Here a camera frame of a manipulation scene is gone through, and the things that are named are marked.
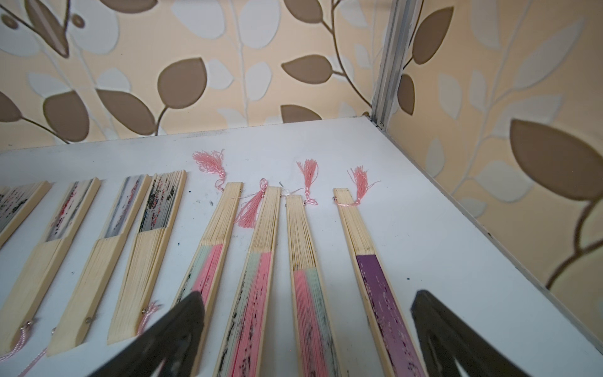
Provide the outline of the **folding fan plain wood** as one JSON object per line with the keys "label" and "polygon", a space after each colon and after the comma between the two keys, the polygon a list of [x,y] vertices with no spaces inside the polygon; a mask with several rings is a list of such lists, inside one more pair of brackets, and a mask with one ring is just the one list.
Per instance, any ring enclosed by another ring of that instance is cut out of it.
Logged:
{"label": "folding fan plain wood", "polygon": [[14,350],[34,319],[100,186],[98,178],[72,182],[59,202],[1,308],[1,355]]}

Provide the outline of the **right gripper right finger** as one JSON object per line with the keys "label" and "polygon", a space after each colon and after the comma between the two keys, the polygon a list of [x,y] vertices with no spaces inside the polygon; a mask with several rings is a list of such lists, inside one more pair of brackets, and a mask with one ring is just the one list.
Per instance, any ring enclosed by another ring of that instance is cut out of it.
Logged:
{"label": "right gripper right finger", "polygon": [[526,376],[427,290],[416,292],[411,315],[430,376]]}

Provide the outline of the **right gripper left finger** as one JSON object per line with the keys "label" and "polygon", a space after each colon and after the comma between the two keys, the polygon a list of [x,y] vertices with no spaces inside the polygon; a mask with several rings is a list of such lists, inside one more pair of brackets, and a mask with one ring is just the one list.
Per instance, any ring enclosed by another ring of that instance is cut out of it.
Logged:
{"label": "right gripper left finger", "polygon": [[204,329],[205,307],[192,292],[92,376],[190,376]]}

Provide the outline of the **folding fan pink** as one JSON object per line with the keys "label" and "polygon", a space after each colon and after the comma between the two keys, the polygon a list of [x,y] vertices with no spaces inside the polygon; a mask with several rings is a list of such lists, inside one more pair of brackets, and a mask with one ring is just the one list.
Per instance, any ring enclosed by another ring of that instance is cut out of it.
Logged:
{"label": "folding fan pink", "polygon": [[298,375],[342,376],[344,368],[306,215],[307,206],[318,204],[311,195],[311,187],[318,178],[319,166],[314,159],[298,161],[297,166],[304,185],[300,195],[296,191],[285,195],[285,206]]}
{"label": "folding fan pink", "polygon": [[191,376],[195,376],[199,371],[201,354],[207,337],[213,308],[215,307],[215,299],[218,294],[225,257],[229,249],[235,216],[240,202],[240,194],[243,188],[243,183],[241,182],[226,182],[227,174],[223,167],[224,156],[222,152],[195,152],[193,159],[202,172],[219,176],[215,187],[221,191],[221,198],[205,229],[196,254],[194,254],[193,260],[188,267],[188,272],[185,274],[173,302],[174,305],[177,305],[191,292],[199,292],[204,304],[204,329],[201,333],[192,370],[189,373]]}

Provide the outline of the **folding fan black print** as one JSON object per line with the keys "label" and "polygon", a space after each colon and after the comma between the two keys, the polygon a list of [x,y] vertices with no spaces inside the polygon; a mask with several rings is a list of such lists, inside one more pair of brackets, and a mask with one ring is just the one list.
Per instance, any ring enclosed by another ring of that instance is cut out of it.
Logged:
{"label": "folding fan black print", "polygon": [[11,188],[1,200],[1,247],[48,193],[47,181]]}

